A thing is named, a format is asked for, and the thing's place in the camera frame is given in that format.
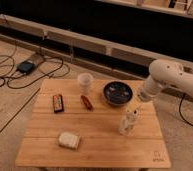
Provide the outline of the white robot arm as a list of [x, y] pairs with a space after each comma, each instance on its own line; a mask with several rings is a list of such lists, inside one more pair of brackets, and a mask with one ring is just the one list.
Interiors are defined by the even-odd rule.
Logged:
[[158, 59], [149, 65], [149, 76], [137, 91], [143, 102], [150, 101], [163, 89], [176, 86], [193, 97], [193, 74], [184, 71], [181, 63]]

